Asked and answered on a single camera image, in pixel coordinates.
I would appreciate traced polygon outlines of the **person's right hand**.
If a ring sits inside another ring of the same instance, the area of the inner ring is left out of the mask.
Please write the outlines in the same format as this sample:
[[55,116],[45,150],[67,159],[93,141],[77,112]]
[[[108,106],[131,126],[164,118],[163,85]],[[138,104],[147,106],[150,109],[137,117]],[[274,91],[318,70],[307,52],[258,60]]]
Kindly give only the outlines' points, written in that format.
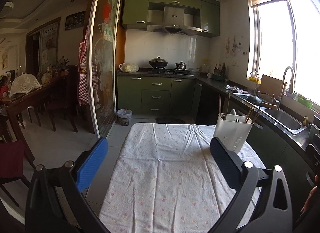
[[301,213],[307,212],[312,208],[319,198],[319,177],[315,176],[316,186],[310,191],[306,202],[304,203]]

